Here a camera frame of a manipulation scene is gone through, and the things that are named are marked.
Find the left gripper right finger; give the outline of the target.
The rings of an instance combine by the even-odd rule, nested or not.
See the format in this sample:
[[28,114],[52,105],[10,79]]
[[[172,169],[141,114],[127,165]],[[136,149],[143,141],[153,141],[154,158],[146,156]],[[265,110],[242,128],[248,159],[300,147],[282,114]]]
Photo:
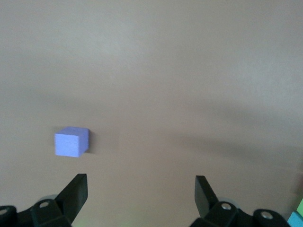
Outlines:
[[273,210],[257,209],[249,215],[227,201],[219,201],[205,176],[195,178],[195,203],[199,212],[191,227],[286,227]]

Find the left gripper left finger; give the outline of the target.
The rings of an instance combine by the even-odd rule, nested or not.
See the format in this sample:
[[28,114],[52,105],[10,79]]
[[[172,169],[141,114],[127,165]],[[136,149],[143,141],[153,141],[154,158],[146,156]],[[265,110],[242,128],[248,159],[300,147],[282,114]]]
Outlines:
[[44,199],[22,212],[0,207],[2,227],[70,227],[88,198],[87,174],[77,174],[54,198]]

